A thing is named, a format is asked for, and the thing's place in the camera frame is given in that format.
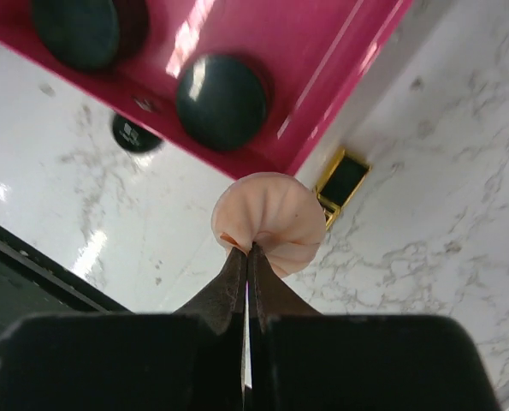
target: marble countertop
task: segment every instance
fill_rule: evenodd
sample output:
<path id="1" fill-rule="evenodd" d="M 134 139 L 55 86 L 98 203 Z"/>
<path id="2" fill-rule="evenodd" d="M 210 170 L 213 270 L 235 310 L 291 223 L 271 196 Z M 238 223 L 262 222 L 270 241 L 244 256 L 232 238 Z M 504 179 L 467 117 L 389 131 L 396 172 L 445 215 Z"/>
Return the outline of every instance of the marble countertop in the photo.
<path id="1" fill-rule="evenodd" d="M 0 224 L 137 311 L 222 267 L 231 183 L 180 149 L 131 156 L 102 104 L 0 46 Z M 325 313 L 439 313 L 509 381 L 509 0 L 418 0 L 298 178 L 343 144 L 373 164 L 286 282 Z"/>

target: gold frame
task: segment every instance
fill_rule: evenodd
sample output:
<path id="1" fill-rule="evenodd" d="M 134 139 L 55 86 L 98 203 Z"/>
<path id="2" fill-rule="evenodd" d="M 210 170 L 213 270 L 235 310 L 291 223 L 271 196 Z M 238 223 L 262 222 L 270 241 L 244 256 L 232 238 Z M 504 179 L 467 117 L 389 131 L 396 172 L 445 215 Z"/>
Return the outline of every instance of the gold frame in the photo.
<path id="1" fill-rule="evenodd" d="M 362 166 L 364 166 L 366 168 L 366 174 L 361 179 L 361 181 L 358 182 L 357 186 L 353 189 L 351 194 L 349 194 L 349 197 L 347 197 L 347 200 L 343 204 L 343 206 L 339 206 L 339 205 L 335 204 L 334 202 L 330 201 L 329 199 L 323 197 L 321 195 L 321 192 L 322 192 L 324 186 L 326 185 L 326 183 L 328 182 L 328 180 L 330 180 L 330 177 L 334 174 L 334 172 L 338 168 L 338 165 L 340 165 L 341 161 L 345 157 L 350 158 L 355 163 L 358 163 L 358 164 L 361 164 Z M 366 163 L 361 157 L 359 157 L 351 152 L 348 152 L 343 147 L 340 147 L 338 149 L 338 151 L 334 154 L 334 156 L 330 159 L 330 161 L 328 162 L 328 165 L 326 166 L 326 169 L 324 170 L 324 172 L 321 174 L 321 176 L 317 180 L 317 184 L 315 185 L 315 189 L 314 189 L 315 194 L 317 195 L 317 199 L 319 200 L 319 203 L 321 204 L 321 206 L 323 206 L 324 215 L 327 217 L 326 230 L 330 229 L 332 224 L 335 222 L 335 220 L 341 214 L 341 211 L 345 208 L 345 206 L 347 206 L 347 204 L 351 200 L 351 197 L 353 195 L 355 195 L 358 188 L 364 182 L 364 180 L 366 179 L 366 176 L 368 175 L 368 173 L 370 173 L 371 170 L 372 170 L 372 166 L 370 164 Z"/>

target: crumpled fabric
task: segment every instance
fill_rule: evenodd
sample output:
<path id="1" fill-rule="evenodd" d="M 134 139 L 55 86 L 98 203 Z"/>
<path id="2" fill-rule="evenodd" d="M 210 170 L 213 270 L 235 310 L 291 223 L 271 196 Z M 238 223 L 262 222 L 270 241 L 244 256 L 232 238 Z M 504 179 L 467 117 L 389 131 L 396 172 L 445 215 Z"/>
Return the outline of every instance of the crumpled fabric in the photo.
<path id="1" fill-rule="evenodd" d="M 291 176 L 257 173 L 234 184 L 216 202 L 212 232 L 229 253 L 256 242 L 280 278 L 304 269 L 326 233 L 316 195 Z"/>

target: pink cloth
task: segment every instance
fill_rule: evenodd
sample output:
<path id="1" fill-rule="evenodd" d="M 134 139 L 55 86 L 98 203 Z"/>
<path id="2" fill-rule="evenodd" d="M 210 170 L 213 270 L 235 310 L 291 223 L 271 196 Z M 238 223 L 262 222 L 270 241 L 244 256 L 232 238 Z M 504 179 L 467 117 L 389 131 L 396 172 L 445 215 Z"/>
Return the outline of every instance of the pink cloth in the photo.
<path id="1" fill-rule="evenodd" d="M 258 173 L 222 194 L 212 212 L 212 232 L 229 253 L 244 253 L 256 242 L 281 278 L 304 269 L 326 232 L 316 195 L 291 176 Z"/>

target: marble surface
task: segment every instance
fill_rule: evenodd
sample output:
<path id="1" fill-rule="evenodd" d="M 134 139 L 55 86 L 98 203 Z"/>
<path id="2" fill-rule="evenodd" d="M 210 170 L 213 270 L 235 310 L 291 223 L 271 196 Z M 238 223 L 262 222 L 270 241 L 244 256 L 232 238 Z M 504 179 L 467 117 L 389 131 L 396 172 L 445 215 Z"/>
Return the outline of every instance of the marble surface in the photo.
<path id="1" fill-rule="evenodd" d="M 171 311 L 220 270 L 231 180 L 181 150 L 131 156 L 110 111 L 0 47 L 0 224 L 130 309 Z M 509 381 L 509 0 L 419 0 L 299 172 L 373 164 L 286 282 L 325 313 L 440 313 Z"/>

